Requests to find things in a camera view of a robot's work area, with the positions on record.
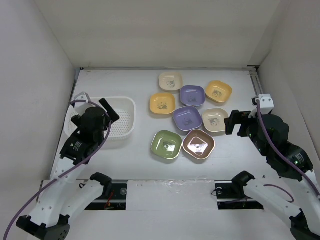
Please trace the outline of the cream square plate front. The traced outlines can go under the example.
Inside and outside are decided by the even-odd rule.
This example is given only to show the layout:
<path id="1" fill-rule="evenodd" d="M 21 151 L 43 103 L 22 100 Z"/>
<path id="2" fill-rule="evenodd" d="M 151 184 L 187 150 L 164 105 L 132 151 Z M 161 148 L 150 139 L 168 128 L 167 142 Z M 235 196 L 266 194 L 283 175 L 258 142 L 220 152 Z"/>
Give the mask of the cream square plate front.
<path id="1" fill-rule="evenodd" d="M 204 127 L 211 133 L 224 133 L 226 131 L 224 120 L 228 117 L 228 113 L 222 108 L 210 108 L 202 113 Z"/>

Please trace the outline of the cream square plate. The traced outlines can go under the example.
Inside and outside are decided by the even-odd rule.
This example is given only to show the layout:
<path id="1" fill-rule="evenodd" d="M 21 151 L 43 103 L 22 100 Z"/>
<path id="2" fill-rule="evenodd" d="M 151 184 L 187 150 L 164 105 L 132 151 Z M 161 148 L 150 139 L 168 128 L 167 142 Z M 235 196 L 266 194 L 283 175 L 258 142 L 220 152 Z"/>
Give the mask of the cream square plate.
<path id="1" fill-rule="evenodd" d="M 202 113 L 204 127 L 211 133 L 224 133 L 226 131 L 224 120 L 228 117 L 228 113 L 222 108 L 210 108 Z"/>
<path id="2" fill-rule="evenodd" d="M 163 72 L 158 77 L 159 87 L 164 91 L 178 91 L 184 83 L 179 72 Z"/>

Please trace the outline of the yellow square plate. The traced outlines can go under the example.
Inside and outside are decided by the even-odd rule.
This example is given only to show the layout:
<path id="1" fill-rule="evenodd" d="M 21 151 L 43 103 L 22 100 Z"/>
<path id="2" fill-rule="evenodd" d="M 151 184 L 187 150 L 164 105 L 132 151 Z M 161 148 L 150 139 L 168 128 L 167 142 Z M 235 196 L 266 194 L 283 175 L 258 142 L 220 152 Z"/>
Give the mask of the yellow square plate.
<path id="1" fill-rule="evenodd" d="M 205 88 L 206 96 L 216 103 L 227 102 L 232 92 L 233 89 L 230 85 L 219 80 L 209 82 Z"/>
<path id="2" fill-rule="evenodd" d="M 172 114 L 176 110 L 176 99 L 171 93 L 155 93 L 150 97 L 149 109 L 152 113 L 158 115 Z"/>

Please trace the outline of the brown square plate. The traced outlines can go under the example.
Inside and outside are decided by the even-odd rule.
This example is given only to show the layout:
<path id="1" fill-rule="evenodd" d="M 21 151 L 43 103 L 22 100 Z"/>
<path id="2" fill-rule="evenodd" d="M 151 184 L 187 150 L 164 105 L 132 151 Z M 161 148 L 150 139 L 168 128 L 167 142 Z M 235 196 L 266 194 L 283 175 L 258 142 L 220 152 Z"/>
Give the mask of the brown square plate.
<path id="1" fill-rule="evenodd" d="M 197 160 L 206 160 L 215 146 L 213 137 L 200 129 L 191 130 L 182 141 L 184 151 Z"/>

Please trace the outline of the purple square plate front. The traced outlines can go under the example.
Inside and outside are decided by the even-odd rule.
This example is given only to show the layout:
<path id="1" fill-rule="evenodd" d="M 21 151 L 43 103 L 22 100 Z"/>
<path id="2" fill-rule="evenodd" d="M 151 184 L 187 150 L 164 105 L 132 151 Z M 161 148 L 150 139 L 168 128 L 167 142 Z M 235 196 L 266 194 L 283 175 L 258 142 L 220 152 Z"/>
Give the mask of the purple square plate front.
<path id="1" fill-rule="evenodd" d="M 197 129 L 203 124 L 198 109 L 191 105 L 176 109 L 173 112 L 173 120 L 177 128 L 184 132 Z"/>

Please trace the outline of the purple square plate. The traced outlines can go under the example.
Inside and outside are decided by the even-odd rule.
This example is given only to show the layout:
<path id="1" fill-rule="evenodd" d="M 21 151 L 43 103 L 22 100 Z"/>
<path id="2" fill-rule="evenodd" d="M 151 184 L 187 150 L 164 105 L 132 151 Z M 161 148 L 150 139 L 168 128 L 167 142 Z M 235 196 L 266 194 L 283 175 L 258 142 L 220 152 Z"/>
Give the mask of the purple square plate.
<path id="1" fill-rule="evenodd" d="M 203 124 L 198 109 L 191 105 L 176 109 L 173 112 L 173 120 L 177 128 L 184 132 L 197 129 Z"/>
<path id="2" fill-rule="evenodd" d="M 186 106 L 199 107 L 205 103 L 205 90 L 198 85 L 185 85 L 180 89 L 180 101 Z"/>

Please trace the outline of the purple square plate back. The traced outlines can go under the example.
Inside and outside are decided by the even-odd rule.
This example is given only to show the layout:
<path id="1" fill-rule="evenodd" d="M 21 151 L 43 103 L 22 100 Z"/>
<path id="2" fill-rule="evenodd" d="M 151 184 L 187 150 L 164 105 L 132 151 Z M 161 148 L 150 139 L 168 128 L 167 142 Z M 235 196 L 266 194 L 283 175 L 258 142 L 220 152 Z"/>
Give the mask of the purple square plate back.
<path id="1" fill-rule="evenodd" d="M 198 85 L 185 85 L 180 89 L 180 101 L 186 106 L 199 107 L 205 103 L 205 90 Z"/>

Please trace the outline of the green square plate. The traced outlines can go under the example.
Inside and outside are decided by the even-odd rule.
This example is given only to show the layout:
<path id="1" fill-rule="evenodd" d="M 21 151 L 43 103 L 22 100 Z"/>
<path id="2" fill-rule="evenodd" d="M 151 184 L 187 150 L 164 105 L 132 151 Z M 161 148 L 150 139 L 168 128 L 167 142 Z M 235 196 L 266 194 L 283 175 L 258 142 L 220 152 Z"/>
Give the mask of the green square plate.
<path id="1" fill-rule="evenodd" d="M 160 130 L 155 134 L 150 148 L 156 156 L 166 160 L 174 160 L 179 156 L 182 144 L 183 140 L 177 133 Z"/>

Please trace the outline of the cream square plate back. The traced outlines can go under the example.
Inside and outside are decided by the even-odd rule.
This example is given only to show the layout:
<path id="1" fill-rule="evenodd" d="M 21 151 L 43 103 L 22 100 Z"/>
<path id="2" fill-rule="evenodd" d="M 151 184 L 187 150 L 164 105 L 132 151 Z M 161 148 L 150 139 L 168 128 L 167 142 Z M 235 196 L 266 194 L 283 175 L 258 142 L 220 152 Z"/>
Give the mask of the cream square plate back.
<path id="1" fill-rule="evenodd" d="M 159 87 L 164 91 L 178 91 L 184 83 L 179 72 L 163 72 L 158 77 Z"/>

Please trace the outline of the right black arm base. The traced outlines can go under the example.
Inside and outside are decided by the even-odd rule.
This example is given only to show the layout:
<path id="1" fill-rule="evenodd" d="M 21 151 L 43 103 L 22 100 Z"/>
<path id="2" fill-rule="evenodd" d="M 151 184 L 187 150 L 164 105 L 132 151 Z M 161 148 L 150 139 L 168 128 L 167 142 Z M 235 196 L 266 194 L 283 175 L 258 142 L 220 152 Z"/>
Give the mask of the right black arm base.
<path id="1" fill-rule="evenodd" d="M 236 192 L 230 180 L 215 181 L 211 195 L 216 197 L 219 210 L 264 210 L 257 201 Z"/>

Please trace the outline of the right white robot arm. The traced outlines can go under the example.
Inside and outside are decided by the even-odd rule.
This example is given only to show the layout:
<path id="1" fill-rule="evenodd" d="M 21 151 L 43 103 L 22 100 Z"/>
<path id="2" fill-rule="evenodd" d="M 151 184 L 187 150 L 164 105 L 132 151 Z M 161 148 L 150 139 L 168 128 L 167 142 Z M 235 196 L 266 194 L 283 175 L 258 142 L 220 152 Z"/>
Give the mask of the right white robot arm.
<path id="1" fill-rule="evenodd" d="M 287 225 L 296 240 L 320 238 L 320 184 L 308 154 L 288 141 L 290 127 L 271 113 L 234 110 L 224 120 L 225 133 L 240 126 L 239 137 L 248 137 L 288 190 L 260 182 L 247 171 L 231 180 L 234 201 L 252 199 Z"/>

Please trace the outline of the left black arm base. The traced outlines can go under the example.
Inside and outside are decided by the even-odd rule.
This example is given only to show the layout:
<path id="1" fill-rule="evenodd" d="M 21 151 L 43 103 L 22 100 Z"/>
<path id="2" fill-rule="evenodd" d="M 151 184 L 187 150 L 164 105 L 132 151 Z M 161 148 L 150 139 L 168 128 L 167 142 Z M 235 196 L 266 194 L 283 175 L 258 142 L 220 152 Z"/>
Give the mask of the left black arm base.
<path id="1" fill-rule="evenodd" d="M 125 211 L 128 193 L 127 181 L 116 181 L 112 183 L 111 190 L 107 196 L 102 195 L 90 203 L 86 211 Z"/>

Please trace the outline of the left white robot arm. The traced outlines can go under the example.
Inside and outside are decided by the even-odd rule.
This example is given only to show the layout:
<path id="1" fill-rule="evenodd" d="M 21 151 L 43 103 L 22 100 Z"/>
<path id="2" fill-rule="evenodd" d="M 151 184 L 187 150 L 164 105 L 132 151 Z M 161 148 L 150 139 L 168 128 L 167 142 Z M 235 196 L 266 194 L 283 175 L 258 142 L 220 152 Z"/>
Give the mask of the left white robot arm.
<path id="1" fill-rule="evenodd" d="M 27 202 L 39 203 L 28 214 L 16 215 L 16 226 L 39 240 L 64 240 L 70 222 L 97 198 L 111 194 L 112 179 L 96 172 L 78 193 L 71 196 L 72 186 L 91 158 L 103 147 L 113 123 L 120 119 L 105 98 L 98 103 L 83 100 L 89 107 L 72 117 L 76 130 L 66 140 L 52 180 Z"/>

